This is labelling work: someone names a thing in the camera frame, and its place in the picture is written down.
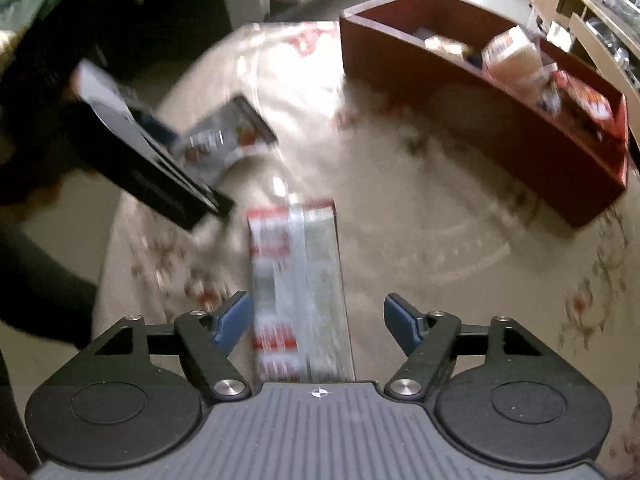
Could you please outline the wooden TV console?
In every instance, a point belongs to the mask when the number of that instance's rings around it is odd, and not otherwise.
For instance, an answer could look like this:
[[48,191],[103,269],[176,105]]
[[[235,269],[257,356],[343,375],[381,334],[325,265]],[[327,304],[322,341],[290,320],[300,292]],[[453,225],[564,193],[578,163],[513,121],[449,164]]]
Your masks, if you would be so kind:
[[632,144],[639,144],[639,36],[601,0],[532,0],[547,39],[573,53],[626,96]]

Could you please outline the gold foil snack pack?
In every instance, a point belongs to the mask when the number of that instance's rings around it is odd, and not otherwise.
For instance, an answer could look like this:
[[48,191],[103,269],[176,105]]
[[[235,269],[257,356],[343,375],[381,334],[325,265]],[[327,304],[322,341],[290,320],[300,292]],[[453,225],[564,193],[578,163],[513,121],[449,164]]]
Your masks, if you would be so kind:
[[468,44],[440,35],[431,35],[425,38],[424,48],[462,61],[465,61],[474,52],[474,49]]

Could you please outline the red white long snack pack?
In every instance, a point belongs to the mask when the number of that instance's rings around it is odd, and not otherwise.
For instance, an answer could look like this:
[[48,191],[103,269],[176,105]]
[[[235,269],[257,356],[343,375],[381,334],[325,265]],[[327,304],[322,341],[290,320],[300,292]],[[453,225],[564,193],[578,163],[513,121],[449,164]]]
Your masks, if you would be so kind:
[[261,382],[355,379],[333,200],[247,211]]

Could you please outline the silver foil snack pouch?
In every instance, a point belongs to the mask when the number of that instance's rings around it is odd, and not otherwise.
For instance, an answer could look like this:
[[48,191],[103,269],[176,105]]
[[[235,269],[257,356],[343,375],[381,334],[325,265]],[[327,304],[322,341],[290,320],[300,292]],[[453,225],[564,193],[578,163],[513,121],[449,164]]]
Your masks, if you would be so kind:
[[270,125],[237,93],[175,140],[170,152],[192,179],[214,186],[237,162],[277,144]]

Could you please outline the white bread bun pack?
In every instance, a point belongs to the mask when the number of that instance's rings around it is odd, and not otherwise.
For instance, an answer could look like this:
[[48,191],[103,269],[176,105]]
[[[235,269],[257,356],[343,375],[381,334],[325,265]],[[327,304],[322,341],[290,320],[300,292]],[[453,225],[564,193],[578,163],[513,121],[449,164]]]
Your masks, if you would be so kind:
[[482,51],[483,72],[511,88],[525,88],[542,70],[539,48],[521,26],[492,38]]

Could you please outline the red cardboard box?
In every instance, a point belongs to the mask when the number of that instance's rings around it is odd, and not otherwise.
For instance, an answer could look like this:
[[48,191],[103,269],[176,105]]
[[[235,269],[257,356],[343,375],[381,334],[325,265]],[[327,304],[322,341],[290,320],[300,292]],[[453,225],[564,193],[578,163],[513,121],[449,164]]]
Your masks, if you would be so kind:
[[570,226],[582,228],[627,189],[623,93],[576,56],[541,41],[561,70],[610,102],[617,136],[595,139],[567,114],[548,114],[471,63],[427,50],[416,36],[426,29],[481,49],[513,25],[464,0],[371,0],[341,13],[344,71],[416,105],[522,181]]

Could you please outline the red orange snack pack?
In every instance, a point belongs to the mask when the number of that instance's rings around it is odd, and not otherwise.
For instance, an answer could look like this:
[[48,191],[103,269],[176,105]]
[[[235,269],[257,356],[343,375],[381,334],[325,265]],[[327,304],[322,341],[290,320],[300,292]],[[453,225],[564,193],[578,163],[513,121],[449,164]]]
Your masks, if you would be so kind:
[[614,136],[614,115],[605,96],[565,70],[555,70],[552,78],[561,99],[568,103],[580,119],[585,119],[594,128]]

